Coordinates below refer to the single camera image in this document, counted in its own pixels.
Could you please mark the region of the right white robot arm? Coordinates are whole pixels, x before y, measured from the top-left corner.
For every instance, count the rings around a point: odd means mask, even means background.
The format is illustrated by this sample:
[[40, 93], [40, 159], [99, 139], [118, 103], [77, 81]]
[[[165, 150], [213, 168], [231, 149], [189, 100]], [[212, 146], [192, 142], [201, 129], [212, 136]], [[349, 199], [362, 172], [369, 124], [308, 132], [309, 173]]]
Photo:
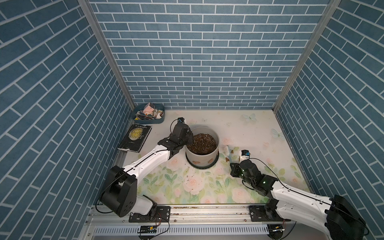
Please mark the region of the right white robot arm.
[[352, 204], [340, 195], [332, 198], [307, 193], [263, 174], [251, 159], [231, 163], [231, 176], [242, 179], [251, 190], [269, 198], [266, 214], [317, 229], [332, 240], [361, 240], [367, 224]]

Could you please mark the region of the white ceramic pot with soil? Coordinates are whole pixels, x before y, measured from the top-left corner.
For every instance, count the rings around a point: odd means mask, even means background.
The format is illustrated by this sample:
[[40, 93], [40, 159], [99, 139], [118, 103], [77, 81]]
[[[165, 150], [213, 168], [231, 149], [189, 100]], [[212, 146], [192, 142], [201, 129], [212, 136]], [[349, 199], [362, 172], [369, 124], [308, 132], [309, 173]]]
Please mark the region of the white ceramic pot with soil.
[[189, 156], [215, 156], [219, 154], [220, 138], [218, 134], [208, 127], [196, 127], [192, 129], [194, 142], [186, 146], [186, 154]]

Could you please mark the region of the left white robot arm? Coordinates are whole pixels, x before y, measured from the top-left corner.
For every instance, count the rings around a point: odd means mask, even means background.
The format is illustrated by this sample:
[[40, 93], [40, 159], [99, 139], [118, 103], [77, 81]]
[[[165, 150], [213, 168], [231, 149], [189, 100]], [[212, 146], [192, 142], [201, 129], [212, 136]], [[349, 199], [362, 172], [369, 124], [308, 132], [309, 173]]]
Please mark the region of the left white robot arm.
[[138, 195], [138, 185], [159, 165], [170, 160], [186, 145], [193, 143], [193, 133], [184, 118], [177, 123], [167, 138], [158, 142], [153, 150], [125, 167], [113, 166], [105, 181], [99, 200], [119, 217], [140, 214], [153, 217], [157, 203]]

